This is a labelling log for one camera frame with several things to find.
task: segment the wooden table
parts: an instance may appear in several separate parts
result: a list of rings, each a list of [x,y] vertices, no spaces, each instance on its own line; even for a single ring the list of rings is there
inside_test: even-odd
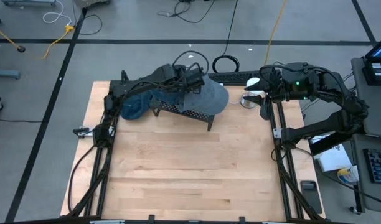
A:
[[[99,123],[109,84],[94,82],[85,126]],[[227,89],[232,102],[244,92],[240,86]],[[289,127],[304,125],[298,101],[283,106]],[[245,216],[248,221],[285,221],[278,168],[270,157],[271,126],[259,110],[228,104],[215,116],[211,132],[206,123],[165,111],[159,117],[149,111],[137,121],[120,118],[102,218],[146,220],[154,214],[157,220],[230,221]],[[92,138],[79,140],[74,164],[92,144]],[[306,141],[298,146],[309,150]],[[293,151],[293,158],[298,181],[316,181],[311,157]],[[72,206],[88,189],[94,159],[95,152],[75,173]],[[292,197],[290,201],[296,217]],[[61,214],[67,213],[66,194]]]

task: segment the keyboard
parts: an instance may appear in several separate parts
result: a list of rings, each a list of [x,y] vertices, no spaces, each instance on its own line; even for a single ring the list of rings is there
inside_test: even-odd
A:
[[[224,85],[240,85],[245,86],[247,80],[253,77],[260,77],[258,71],[248,71],[248,72],[220,72],[220,73],[210,73],[209,77],[211,80],[217,83],[223,83]]]
[[[381,184],[381,150],[364,149],[364,154],[369,169],[370,180]]]

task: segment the gray cap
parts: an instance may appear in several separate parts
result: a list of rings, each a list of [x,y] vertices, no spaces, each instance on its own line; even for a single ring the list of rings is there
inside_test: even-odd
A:
[[[184,96],[182,109],[192,110],[206,115],[221,113],[228,104],[229,93],[225,87],[211,80],[208,75],[203,76],[200,94],[188,93]]]

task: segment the concrete floor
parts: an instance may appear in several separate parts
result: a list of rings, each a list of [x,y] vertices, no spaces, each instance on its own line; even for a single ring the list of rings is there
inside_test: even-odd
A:
[[[73,19],[71,0],[61,0],[64,14]],[[15,221],[56,218],[59,216],[78,139],[72,129],[84,119],[92,82],[119,79],[125,69],[130,78],[138,78],[156,67],[172,62],[185,50],[198,50],[212,62],[222,54],[232,18],[234,0],[217,0],[209,14],[198,24],[178,18],[157,16],[158,11],[172,11],[176,0],[113,0],[108,6],[96,7],[87,15],[97,14],[103,21],[101,32],[80,35],[82,40],[128,40],[119,44],[76,44],[50,117],[28,185]],[[376,40],[381,39],[381,0],[358,0]],[[210,2],[196,0],[184,14],[191,20],[200,18]],[[282,0],[241,0],[233,22],[231,40],[268,40],[279,14]],[[0,2],[2,31],[14,39],[57,39],[64,32],[67,20],[46,24],[42,15],[60,11],[60,6],[36,6],[17,3],[6,7]],[[77,17],[79,8],[75,7]],[[91,17],[84,22],[82,32],[98,29],[99,22]],[[130,44],[144,40],[145,44]],[[153,40],[173,40],[158,44]],[[186,40],[178,43],[175,40]],[[195,44],[199,40],[212,40]],[[350,60],[361,57],[371,46],[369,38],[351,0],[289,0],[275,34],[270,62],[307,61],[346,76]],[[306,46],[300,40],[316,41]],[[263,64],[267,45],[233,44],[227,54],[237,57],[241,70],[257,70]],[[68,43],[52,47],[46,60],[38,60],[47,44],[22,44],[27,51],[20,54],[10,44],[0,43],[0,68],[21,71],[20,80],[0,78],[0,96],[5,108],[1,119],[42,120],[68,50]],[[184,64],[191,63],[188,58]],[[233,65],[219,62],[222,72]],[[352,78],[346,85],[354,86]],[[305,111],[306,124],[327,118],[336,105],[316,103]],[[0,122],[0,222],[4,222],[22,173],[35,142],[40,124]],[[354,193],[324,177],[318,176],[327,217],[337,222],[381,223],[381,213],[367,210],[353,215]]]

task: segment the black wire rack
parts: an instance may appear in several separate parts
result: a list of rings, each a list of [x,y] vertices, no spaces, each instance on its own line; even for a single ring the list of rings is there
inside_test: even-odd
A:
[[[170,113],[185,116],[187,118],[192,118],[198,121],[206,122],[208,131],[211,131],[211,127],[214,121],[214,115],[206,115],[192,110],[186,110],[181,112],[178,108],[178,105],[170,105],[169,103],[161,101],[155,97],[152,98],[149,107],[152,109],[152,112],[156,117],[159,116],[161,110],[164,110]]]

